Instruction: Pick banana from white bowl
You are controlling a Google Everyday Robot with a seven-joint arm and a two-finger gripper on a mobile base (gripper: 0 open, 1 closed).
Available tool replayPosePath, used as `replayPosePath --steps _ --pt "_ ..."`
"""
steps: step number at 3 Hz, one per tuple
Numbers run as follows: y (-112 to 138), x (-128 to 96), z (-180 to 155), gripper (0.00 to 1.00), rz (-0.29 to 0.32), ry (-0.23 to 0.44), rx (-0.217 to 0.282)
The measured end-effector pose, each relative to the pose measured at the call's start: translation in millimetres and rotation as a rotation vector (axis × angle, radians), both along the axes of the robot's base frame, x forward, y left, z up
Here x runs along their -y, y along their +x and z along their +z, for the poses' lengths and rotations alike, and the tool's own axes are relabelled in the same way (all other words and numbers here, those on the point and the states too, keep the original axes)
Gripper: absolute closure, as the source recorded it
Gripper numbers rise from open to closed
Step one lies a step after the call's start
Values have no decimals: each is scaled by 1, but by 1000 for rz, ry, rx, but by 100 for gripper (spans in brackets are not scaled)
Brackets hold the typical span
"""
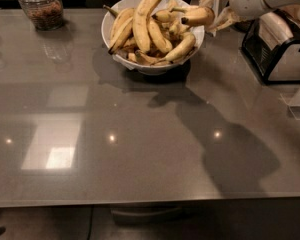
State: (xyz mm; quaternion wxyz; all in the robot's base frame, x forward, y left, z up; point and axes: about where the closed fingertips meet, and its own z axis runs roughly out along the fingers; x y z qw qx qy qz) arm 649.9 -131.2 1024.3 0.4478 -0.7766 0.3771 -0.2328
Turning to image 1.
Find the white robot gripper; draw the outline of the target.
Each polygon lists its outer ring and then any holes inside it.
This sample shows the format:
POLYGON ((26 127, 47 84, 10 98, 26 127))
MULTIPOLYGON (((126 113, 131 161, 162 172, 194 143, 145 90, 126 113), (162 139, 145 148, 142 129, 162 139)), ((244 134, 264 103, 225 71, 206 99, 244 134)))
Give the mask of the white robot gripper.
MULTIPOLYGON (((212 6, 215 1, 199 0, 200 6, 212 6)), ((229 6, 225 7, 208 26, 209 32, 217 32, 225 29, 242 19, 252 20, 270 11, 270 7, 264 0, 229 0, 229 6)))

